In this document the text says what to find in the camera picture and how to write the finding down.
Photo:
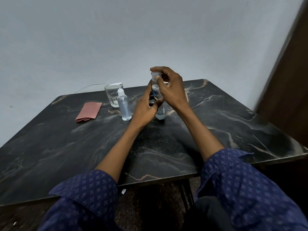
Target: glass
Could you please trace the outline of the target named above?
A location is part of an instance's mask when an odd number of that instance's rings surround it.
[[[105,86],[105,91],[110,101],[110,104],[114,108],[119,107],[118,100],[117,100],[119,88],[123,88],[123,84],[120,82],[112,83],[112,84]]]

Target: dark pants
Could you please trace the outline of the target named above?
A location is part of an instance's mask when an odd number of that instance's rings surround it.
[[[218,198],[204,196],[184,215],[182,230],[234,230]]]

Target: clear bottle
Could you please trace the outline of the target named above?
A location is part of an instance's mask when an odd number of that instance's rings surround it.
[[[122,115],[122,119],[124,121],[128,121],[132,118],[131,110],[129,109],[127,95],[125,95],[124,90],[122,88],[118,89],[118,104],[120,108],[120,112]]]
[[[157,101],[158,99],[162,98],[162,94],[160,93],[159,91],[159,86],[155,80],[155,77],[156,76],[159,76],[161,77],[161,73],[160,72],[152,72],[152,81],[153,81],[153,84],[152,84],[152,93],[154,95],[154,99],[155,101]],[[159,107],[155,117],[158,119],[158,120],[163,120],[165,118],[165,109],[164,109],[164,103]]]

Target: sleeve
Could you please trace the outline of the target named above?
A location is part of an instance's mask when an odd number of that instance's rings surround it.
[[[212,155],[201,171],[198,195],[212,184],[236,229],[307,230],[300,208],[273,181],[239,157],[248,152],[223,149]]]
[[[115,228],[117,184],[101,170],[76,175],[54,187],[61,198],[50,208],[38,230]]]

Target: pink napkin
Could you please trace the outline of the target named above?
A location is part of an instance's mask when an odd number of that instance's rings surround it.
[[[98,102],[85,103],[80,113],[76,117],[75,121],[80,122],[80,121],[88,121],[91,118],[95,119],[101,106],[102,103]]]

